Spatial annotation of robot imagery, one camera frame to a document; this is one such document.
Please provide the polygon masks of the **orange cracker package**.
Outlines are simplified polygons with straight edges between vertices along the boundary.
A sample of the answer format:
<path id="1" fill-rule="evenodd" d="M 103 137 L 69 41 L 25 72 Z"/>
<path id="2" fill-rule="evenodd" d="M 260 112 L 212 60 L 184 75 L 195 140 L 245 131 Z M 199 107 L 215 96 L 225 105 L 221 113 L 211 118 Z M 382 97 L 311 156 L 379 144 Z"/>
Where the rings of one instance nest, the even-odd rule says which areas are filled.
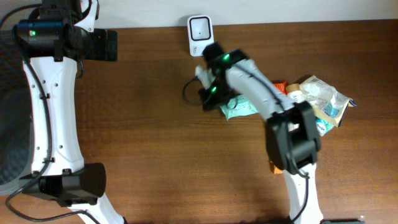
<path id="1" fill-rule="evenodd" d="M 287 82 L 279 82 L 279 83 L 274 83 L 274 86 L 282 92 L 284 95 L 287 94 L 285 88 L 287 86 Z M 282 171 L 277 168 L 272 161 L 269 161 L 270 164 L 270 170 L 273 174 L 282 174 Z"/>

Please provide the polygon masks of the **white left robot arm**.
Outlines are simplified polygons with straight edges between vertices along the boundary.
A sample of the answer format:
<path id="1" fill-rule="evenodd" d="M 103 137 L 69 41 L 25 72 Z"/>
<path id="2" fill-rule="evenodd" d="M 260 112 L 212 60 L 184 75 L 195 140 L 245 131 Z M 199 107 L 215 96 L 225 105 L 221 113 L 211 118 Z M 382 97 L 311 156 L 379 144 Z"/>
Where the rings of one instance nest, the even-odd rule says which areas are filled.
<path id="1" fill-rule="evenodd" d="M 98 1 L 42 1 L 12 30 L 30 88 L 34 132 L 30 173 L 19 192 L 53 201 L 85 223 L 125 223 L 106 196 L 106 171 L 81 154 L 75 82 L 84 60 L 114 62 L 118 35 L 97 29 Z"/>

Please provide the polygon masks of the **teal tissue packet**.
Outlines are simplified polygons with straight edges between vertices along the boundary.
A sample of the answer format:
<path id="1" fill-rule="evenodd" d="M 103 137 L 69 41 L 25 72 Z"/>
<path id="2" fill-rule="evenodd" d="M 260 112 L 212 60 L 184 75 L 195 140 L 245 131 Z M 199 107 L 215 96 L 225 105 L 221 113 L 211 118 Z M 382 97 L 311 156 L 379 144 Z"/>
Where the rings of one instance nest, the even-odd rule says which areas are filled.
<path id="1" fill-rule="evenodd" d="M 254 104 L 244 95 L 234 97 L 226 105 L 220 106 L 220 108 L 227 120 L 238 116 L 249 116 L 258 113 Z"/>

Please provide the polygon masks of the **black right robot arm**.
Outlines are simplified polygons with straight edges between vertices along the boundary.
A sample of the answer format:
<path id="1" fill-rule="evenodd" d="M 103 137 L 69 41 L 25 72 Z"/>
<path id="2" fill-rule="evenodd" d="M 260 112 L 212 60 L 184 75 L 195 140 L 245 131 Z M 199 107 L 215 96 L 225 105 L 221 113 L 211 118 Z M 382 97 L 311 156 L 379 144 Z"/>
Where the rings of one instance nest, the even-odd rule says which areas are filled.
<path id="1" fill-rule="evenodd" d="M 315 182 L 321 144 L 312 106 L 283 94 L 239 49 L 226 53 L 215 42 L 204 48 L 203 56 L 207 68 L 197 71 L 203 110 L 227 105 L 235 93 L 244 95 L 264 120 L 268 158 L 284 175 L 289 223 L 321 223 Z"/>

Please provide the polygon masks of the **white bamboo print tube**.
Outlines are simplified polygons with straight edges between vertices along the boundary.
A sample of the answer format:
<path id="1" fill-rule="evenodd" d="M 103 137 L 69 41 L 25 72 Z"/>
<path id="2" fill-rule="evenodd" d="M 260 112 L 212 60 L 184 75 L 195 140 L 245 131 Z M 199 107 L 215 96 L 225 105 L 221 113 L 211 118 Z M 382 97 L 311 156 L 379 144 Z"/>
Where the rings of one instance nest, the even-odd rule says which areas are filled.
<path id="1" fill-rule="evenodd" d="M 301 90 L 298 83 L 291 84 L 285 88 L 287 96 L 293 99 L 296 103 L 302 103 L 305 101 L 305 95 Z"/>

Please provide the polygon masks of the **small teal green box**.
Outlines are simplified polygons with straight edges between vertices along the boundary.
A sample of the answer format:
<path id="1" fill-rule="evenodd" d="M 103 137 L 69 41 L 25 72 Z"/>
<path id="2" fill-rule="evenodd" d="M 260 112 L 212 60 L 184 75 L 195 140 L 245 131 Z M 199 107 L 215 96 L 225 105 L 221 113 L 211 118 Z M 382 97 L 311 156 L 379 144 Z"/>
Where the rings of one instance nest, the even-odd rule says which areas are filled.
<path id="1" fill-rule="evenodd" d="M 333 124 L 325 121 L 324 119 L 317 119 L 316 126 L 320 136 L 324 136 L 335 127 Z"/>

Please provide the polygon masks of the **yellow white snack bag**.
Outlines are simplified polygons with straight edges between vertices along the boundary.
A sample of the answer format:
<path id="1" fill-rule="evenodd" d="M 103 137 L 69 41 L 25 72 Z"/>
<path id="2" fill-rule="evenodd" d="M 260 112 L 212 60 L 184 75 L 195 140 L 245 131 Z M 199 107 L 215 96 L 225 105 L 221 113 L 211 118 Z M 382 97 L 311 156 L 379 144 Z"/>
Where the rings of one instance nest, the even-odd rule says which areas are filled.
<path id="1" fill-rule="evenodd" d="M 302 82 L 300 89 L 313 107 L 316 117 L 337 128 L 341 126 L 348 107 L 357 107 L 352 98 L 341 94 L 315 75 Z"/>

